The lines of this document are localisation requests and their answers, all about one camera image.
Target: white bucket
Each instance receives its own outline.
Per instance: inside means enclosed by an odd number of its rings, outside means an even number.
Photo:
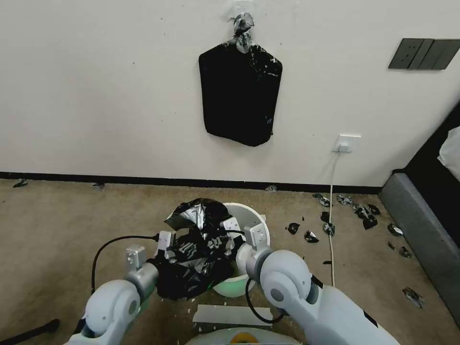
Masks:
[[[252,208],[238,203],[224,203],[225,207],[229,213],[236,218],[241,230],[245,226],[254,226],[256,224],[262,223],[267,234],[267,244],[270,245],[270,234],[268,232],[267,224],[265,219],[262,218],[260,214],[254,211]],[[222,296],[225,297],[239,297],[243,296],[245,293],[246,283],[249,279],[247,274],[241,274],[236,272],[236,276],[224,280],[222,283],[217,284],[213,289]],[[255,285],[255,281],[252,281],[249,284],[249,290],[251,290]]]

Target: white power cord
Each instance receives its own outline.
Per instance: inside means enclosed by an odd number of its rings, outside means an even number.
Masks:
[[[334,182],[334,172],[335,172],[335,166],[337,165],[337,162],[339,161],[340,153],[341,151],[341,146],[339,146],[339,151],[337,153],[337,158],[335,159],[334,165],[332,166],[332,173],[331,173],[331,190],[329,193],[329,223],[332,224],[332,187],[333,187],[333,182]],[[329,235],[329,246],[331,248],[331,276],[332,276],[332,286],[335,287],[335,263],[334,263],[334,248],[332,246],[332,236]]]

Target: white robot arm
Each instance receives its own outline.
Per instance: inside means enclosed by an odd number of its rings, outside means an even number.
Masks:
[[[246,227],[244,233],[247,243],[238,250],[238,268],[260,284],[271,304],[302,327],[309,344],[398,344],[343,292],[324,285],[312,275],[297,254],[287,250],[274,252],[268,247],[262,224]],[[166,249],[171,240],[171,234],[162,231],[159,249]],[[158,279],[158,270],[146,262],[143,247],[129,247],[126,254],[126,278],[101,285],[90,297],[69,345],[121,343]]]
[[[313,276],[297,254],[273,252],[265,244],[263,227],[245,233],[247,244],[240,251],[249,277],[260,283],[272,305],[301,326],[311,345],[398,344],[343,292]],[[244,261],[244,256],[237,260]]]

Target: wall switch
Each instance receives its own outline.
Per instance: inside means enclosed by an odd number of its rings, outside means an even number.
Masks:
[[[391,60],[390,69],[407,69],[417,54],[418,49],[423,43],[422,38],[403,38],[399,44],[393,60]]]
[[[460,39],[403,38],[390,69],[446,69],[457,51]]]
[[[361,139],[360,134],[339,134],[339,138],[335,142],[333,152],[353,152],[357,142]]]

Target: white cloth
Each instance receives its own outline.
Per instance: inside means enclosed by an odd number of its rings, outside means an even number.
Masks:
[[[438,159],[460,181],[460,127],[451,129],[439,150]]]

